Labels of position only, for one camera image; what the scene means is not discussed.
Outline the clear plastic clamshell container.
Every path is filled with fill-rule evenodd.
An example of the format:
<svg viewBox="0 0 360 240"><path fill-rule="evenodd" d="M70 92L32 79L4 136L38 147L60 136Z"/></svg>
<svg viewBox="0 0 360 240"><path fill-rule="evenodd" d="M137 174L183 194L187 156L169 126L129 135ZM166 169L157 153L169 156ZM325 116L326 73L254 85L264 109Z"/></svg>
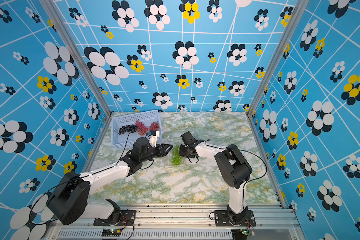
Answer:
<svg viewBox="0 0 360 240"><path fill-rule="evenodd" d="M167 136L165 137L165 143L170 144L173 146L171 149L168 157L169 157L169 163L171 166L180 166L185 163L185 159L180 156L180 146L183 144L183 141L180 137L171 137Z"/></svg>

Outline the green grape bunch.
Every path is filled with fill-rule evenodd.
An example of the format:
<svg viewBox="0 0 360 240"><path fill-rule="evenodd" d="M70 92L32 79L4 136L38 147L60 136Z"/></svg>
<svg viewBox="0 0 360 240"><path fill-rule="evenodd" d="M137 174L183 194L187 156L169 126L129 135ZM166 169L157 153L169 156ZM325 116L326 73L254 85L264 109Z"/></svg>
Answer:
<svg viewBox="0 0 360 240"><path fill-rule="evenodd" d="M183 161L183 158L180 156L179 152L180 152L180 146L176 146L172 150L171 163L174 166L180 165Z"/></svg>

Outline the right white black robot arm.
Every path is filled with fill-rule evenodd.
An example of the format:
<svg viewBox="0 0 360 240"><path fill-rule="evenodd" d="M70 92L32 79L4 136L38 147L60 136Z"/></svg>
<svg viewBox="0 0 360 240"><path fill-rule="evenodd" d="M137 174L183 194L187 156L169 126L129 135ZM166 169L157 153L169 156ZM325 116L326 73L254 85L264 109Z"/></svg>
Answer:
<svg viewBox="0 0 360 240"><path fill-rule="evenodd" d="M196 141L193 144L180 145L179 155L189 160L202 157L217 163L223 180L229 186L228 218L235 226L243 223L248 215L245 195L252 167L238 147L229 145L223 148Z"/></svg>

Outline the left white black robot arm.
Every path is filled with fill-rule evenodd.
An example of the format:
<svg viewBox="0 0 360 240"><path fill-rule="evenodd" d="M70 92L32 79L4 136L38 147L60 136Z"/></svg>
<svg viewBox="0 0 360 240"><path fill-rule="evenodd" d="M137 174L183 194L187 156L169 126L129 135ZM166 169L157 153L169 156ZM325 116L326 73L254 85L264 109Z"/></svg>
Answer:
<svg viewBox="0 0 360 240"><path fill-rule="evenodd" d="M115 180L133 175L141 170L144 162L165 157L172 148L173 145L169 144L153 147L141 138L116 163L86 173L65 174L49 196L46 206L63 225L79 219L98 219L115 226L122 218L120 206L110 199L90 200L89 195Z"/></svg>

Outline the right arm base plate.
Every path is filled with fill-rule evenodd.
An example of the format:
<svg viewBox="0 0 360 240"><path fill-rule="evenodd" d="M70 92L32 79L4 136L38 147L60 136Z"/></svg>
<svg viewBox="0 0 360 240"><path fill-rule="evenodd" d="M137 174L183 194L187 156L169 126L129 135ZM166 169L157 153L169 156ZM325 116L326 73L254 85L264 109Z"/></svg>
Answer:
<svg viewBox="0 0 360 240"><path fill-rule="evenodd" d="M250 210L244 210L239 214L216 210L213 215L217 227L255 227L257 225L254 213Z"/></svg>

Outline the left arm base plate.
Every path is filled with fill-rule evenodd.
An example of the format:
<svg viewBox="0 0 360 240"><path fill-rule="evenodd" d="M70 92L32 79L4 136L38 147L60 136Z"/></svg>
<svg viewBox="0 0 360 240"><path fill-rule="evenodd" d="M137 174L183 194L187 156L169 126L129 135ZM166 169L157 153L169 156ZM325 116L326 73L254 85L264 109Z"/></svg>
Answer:
<svg viewBox="0 0 360 240"><path fill-rule="evenodd" d="M112 214L106 220L95 219L93 225L94 226L102 226L102 227L132 226L136 219L136 213L137 213L137 211L135 211L135 210L120 210L120 211L116 212L115 214Z"/></svg>

